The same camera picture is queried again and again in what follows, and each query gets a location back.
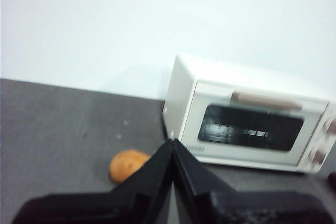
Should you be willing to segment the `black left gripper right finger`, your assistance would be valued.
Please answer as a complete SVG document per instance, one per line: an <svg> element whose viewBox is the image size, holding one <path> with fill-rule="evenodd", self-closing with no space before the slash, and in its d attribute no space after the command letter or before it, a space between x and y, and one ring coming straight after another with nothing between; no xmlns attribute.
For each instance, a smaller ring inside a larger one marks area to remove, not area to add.
<svg viewBox="0 0 336 224"><path fill-rule="evenodd" d="M239 191L172 141L175 183L196 223L333 223L316 197L296 191Z"/></svg>

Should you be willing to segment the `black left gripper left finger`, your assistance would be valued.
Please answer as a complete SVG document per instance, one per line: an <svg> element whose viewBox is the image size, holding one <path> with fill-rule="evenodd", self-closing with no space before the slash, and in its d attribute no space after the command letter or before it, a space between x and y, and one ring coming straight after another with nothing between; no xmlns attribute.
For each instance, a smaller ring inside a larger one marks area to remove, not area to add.
<svg viewBox="0 0 336 224"><path fill-rule="evenodd" d="M173 141L102 193L51 194L25 202L13 223L155 223L171 186Z"/></svg>

